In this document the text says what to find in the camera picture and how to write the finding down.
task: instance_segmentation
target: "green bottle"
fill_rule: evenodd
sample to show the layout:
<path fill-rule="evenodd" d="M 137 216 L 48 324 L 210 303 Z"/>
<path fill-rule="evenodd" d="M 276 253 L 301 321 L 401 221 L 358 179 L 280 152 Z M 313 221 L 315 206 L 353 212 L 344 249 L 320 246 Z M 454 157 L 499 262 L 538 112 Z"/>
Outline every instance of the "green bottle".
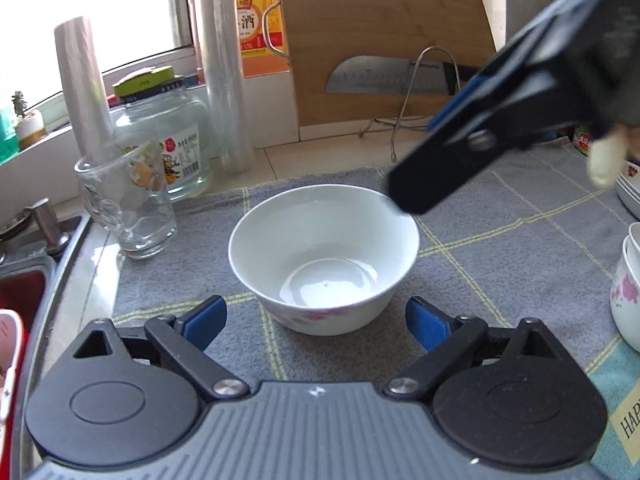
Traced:
<path fill-rule="evenodd" d="M 11 126 L 13 112 L 10 107 L 0 108 L 0 164 L 20 151 L 18 137 Z"/>

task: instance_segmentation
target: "kitchen knife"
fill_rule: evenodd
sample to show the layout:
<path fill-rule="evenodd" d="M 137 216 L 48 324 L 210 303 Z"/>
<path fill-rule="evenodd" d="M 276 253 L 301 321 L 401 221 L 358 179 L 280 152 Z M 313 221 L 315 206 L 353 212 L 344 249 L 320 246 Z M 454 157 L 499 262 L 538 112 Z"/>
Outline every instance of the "kitchen knife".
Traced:
<path fill-rule="evenodd" d="M 400 57 L 354 56 L 329 76 L 327 92 L 343 94 L 399 94 L 409 89 L 415 62 Z M 479 67 L 458 65 L 460 81 L 469 81 Z M 456 71 L 453 63 L 427 60 L 420 63 L 412 93 L 453 95 Z"/>

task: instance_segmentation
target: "kitchen sink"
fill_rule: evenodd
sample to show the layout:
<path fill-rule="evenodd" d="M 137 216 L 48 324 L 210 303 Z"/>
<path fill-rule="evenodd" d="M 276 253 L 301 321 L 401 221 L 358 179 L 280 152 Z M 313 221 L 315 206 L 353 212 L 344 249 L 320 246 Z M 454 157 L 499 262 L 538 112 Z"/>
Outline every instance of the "kitchen sink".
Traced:
<path fill-rule="evenodd" d="M 48 269 L 27 267 L 23 272 L 0 274 L 0 308 L 14 310 L 29 333 L 47 286 Z"/>
<path fill-rule="evenodd" d="M 39 230 L 0 242 L 0 253 L 6 255 L 0 265 L 0 308 L 20 314 L 28 338 L 15 391 L 11 480 L 23 478 L 31 469 L 33 445 L 24 425 L 24 409 L 40 377 L 66 279 L 90 223 L 85 212 L 58 221 L 60 231 L 68 233 L 70 241 L 55 258 L 47 255 L 47 243 Z"/>

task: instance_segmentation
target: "gray dish towel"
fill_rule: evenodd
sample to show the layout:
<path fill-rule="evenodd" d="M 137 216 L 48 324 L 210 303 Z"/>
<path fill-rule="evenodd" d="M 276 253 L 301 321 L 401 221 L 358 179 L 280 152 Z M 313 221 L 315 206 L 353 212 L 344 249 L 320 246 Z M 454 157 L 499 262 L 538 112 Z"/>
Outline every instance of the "gray dish towel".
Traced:
<path fill-rule="evenodd" d="M 220 294 L 227 300 L 228 321 L 207 354 L 252 386 L 270 379 L 382 384 L 424 354 L 404 325 L 411 295 L 452 316 L 475 314 L 493 326 L 539 317 L 592 375 L 621 346 L 609 287 L 634 218 L 613 188 L 590 183 L 585 158 L 566 140 L 507 153 L 417 218 L 418 259 L 370 325 L 347 335 L 314 337 L 272 320 L 227 261 L 236 222 L 252 206 L 294 187 L 340 183 L 382 190 L 382 172 L 305 176 L 178 203 L 176 239 L 150 260 L 125 261 L 114 322 L 142 324 Z"/>

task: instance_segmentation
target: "green jar lid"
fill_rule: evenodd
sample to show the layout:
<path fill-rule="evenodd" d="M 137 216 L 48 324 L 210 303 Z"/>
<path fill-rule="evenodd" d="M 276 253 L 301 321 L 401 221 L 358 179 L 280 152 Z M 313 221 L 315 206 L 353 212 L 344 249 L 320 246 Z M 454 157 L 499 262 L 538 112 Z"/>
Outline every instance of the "green jar lid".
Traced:
<path fill-rule="evenodd" d="M 160 68 L 143 68 L 124 76 L 113 85 L 113 92 L 120 98 L 132 96 L 172 81 L 174 78 L 174 67 L 170 65 Z"/>

